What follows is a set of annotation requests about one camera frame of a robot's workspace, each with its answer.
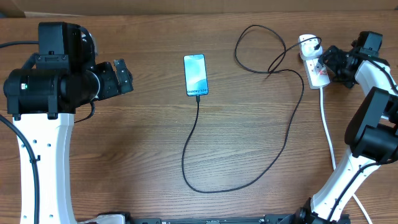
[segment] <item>power adapter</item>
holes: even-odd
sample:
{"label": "power adapter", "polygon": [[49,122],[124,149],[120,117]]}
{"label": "power adapter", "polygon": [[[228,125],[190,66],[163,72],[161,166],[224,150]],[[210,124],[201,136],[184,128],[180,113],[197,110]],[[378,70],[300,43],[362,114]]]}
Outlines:
{"label": "power adapter", "polygon": [[[298,38],[298,41],[312,37],[315,37],[315,35],[304,34]],[[317,39],[311,39],[300,44],[300,56],[304,62],[305,73],[307,74],[310,88],[313,90],[327,86],[330,83],[326,66],[318,62],[319,56],[322,54],[322,46],[316,49],[318,45],[319,42]]]}

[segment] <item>wood grain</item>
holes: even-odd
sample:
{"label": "wood grain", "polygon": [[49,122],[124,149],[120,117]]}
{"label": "wood grain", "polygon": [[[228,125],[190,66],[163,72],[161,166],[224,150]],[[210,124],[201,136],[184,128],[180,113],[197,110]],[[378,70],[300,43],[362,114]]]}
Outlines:
{"label": "wood grain", "polygon": [[[198,194],[184,183],[180,157],[195,119],[194,98],[185,95],[183,56],[205,54],[210,94],[201,98],[197,129],[188,146],[186,171],[203,190],[237,187],[255,178],[280,150],[301,84],[293,73],[249,73],[233,58],[240,33],[251,24],[274,29],[292,45],[301,34],[323,38],[322,45],[348,50],[359,32],[384,35],[381,57],[398,72],[398,13],[305,12],[169,16],[1,19],[0,42],[36,40],[40,21],[63,20],[85,26],[96,38],[97,62],[124,58],[134,76],[132,93],[97,102],[96,113],[74,127],[70,154],[73,210],[77,219],[111,210],[135,217],[253,217],[292,213],[318,192],[331,174],[328,144],[319,113],[319,92],[310,90],[299,50],[281,68],[304,75],[305,93],[293,120],[286,149],[254,185],[225,194]],[[242,41],[239,58],[266,70],[281,53],[279,40],[255,29]],[[0,50],[0,83],[19,68],[36,46]],[[346,126],[364,96],[331,84],[325,90],[330,134],[339,160]],[[0,96],[0,112],[6,99]],[[85,117],[89,106],[78,109]],[[0,223],[18,223],[21,209],[17,141],[0,126]],[[374,223],[396,223],[396,164],[384,166],[357,191]],[[365,219],[354,201],[345,209],[353,223]]]}

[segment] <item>phone screen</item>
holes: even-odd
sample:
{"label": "phone screen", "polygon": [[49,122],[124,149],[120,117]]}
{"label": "phone screen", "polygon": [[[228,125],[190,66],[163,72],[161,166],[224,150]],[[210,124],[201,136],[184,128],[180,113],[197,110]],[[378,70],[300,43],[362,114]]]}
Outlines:
{"label": "phone screen", "polygon": [[203,54],[184,56],[184,67],[187,95],[207,95],[209,89],[207,85],[205,56]]}

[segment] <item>blue smartphone screen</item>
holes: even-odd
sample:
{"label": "blue smartphone screen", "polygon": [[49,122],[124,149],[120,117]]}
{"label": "blue smartphone screen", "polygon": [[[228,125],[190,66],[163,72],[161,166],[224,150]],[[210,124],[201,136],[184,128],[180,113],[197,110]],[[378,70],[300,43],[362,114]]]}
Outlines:
{"label": "blue smartphone screen", "polygon": [[207,85],[205,56],[203,54],[186,55],[184,56],[184,66],[187,95],[207,95],[209,89]]}

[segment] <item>white cord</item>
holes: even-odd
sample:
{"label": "white cord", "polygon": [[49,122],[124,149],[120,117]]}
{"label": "white cord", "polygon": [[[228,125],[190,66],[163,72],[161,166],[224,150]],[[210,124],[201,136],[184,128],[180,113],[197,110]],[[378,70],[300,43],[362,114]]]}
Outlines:
{"label": "white cord", "polygon": [[[330,135],[329,135],[329,130],[328,130],[328,125],[326,124],[326,119],[325,119],[325,110],[323,109],[323,88],[319,88],[319,95],[320,95],[320,109],[321,109],[321,117],[322,117],[322,123],[323,123],[323,128],[325,129],[325,134],[326,138],[329,143],[329,149],[330,149],[330,157],[331,157],[331,165],[333,166],[333,170],[336,169],[336,161],[335,161],[335,152],[333,151],[333,145],[331,143]],[[366,220],[368,221],[369,224],[373,224],[371,217],[369,217],[368,213],[366,212],[365,208],[363,207],[362,203],[359,201],[357,196],[353,194],[353,198],[358,204],[359,208],[363,212]]]}

